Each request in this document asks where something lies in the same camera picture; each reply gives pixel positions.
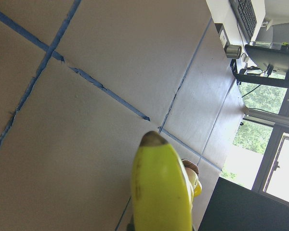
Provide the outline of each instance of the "office chair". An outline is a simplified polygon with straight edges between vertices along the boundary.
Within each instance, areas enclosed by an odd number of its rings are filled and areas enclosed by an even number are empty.
[[[273,25],[268,30],[266,27],[261,27],[256,41],[289,43],[289,23]]]

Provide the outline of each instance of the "chair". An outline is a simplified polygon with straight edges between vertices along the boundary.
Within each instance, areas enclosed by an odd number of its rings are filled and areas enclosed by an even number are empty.
[[[272,71],[275,71],[276,73],[285,75],[285,79],[245,75],[241,71],[240,73],[233,71],[233,75],[237,81],[289,88],[289,51],[251,45],[245,45],[245,50],[261,70],[267,71],[268,75],[270,75]]]
[[[266,27],[261,27],[256,41],[289,43],[289,23],[273,25],[268,29],[266,29]]]

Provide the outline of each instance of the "cable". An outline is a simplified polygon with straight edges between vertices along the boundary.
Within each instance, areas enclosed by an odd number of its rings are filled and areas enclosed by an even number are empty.
[[[258,73],[258,74],[255,74],[256,76],[259,76],[259,75],[261,75],[261,74],[263,74],[263,73],[265,73],[266,71],[262,71],[262,72],[260,72],[260,73]]]
[[[260,108],[250,108],[250,109],[259,110],[259,111],[263,111],[263,112],[267,112],[267,113],[278,115],[277,113],[269,112],[269,111],[266,111],[266,110],[263,110],[263,109],[260,109]]]
[[[248,94],[250,94],[250,93],[252,93],[254,90],[256,90],[258,87],[260,87],[261,86],[261,84],[259,84],[258,86],[256,86],[253,90],[251,90],[250,92],[248,92],[248,93],[246,93],[245,95],[243,95],[242,96],[242,98],[243,97],[245,97],[245,96],[247,96]]]
[[[246,52],[246,50],[245,50],[244,42],[243,42],[243,37],[242,37],[241,31],[240,31],[240,28],[239,28],[239,22],[238,22],[238,21],[236,21],[236,26],[237,26],[237,29],[238,29],[238,31],[239,31],[240,37],[241,37],[243,49],[244,49],[245,53],[247,54],[247,52]]]

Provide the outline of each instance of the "black cable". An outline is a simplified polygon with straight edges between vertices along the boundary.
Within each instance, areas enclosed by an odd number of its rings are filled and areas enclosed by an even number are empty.
[[[253,76],[259,76],[259,75],[261,75],[261,74],[263,74],[263,73],[265,73],[266,71],[262,71],[261,73],[258,73],[258,74],[256,74],[256,73],[247,73],[248,75],[253,75]]]
[[[256,86],[253,90],[251,90],[250,92],[248,92],[248,93],[246,93],[245,95],[243,95],[242,96],[242,98],[243,97],[245,97],[245,96],[247,96],[248,94],[250,94],[250,93],[252,93],[254,90],[256,90],[258,87],[260,87],[261,86],[261,84],[259,84],[258,86]]]
[[[239,22],[238,21],[236,21],[236,26],[237,26],[237,30],[239,31],[240,37],[241,37],[243,49],[244,49],[245,53],[247,54],[247,52],[245,50],[244,42],[243,42],[243,37],[242,37],[241,31],[240,31],[240,28],[239,28]]]
[[[260,108],[250,108],[250,109],[259,110],[259,111],[263,111],[263,112],[267,112],[267,113],[278,115],[277,113],[269,112],[269,111],[266,111],[266,110],[263,110],[263,109],[260,109]]]

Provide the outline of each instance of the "desk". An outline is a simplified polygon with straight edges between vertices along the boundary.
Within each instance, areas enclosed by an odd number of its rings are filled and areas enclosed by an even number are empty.
[[[223,23],[223,26],[226,30],[229,41],[232,45],[242,45],[242,40],[240,37],[240,33],[236,26],[236,17],[232,11],[230,3],[228,0],[206,0],[210,12],[212,14],[212,19],[215,23]],[[265,7],[264,0],[251,0],[253,4],[257,25],[255,28],[255,32],[251,40],[255,40],[258,32],[260,30],[261,24],[264,20],[265,16]]]

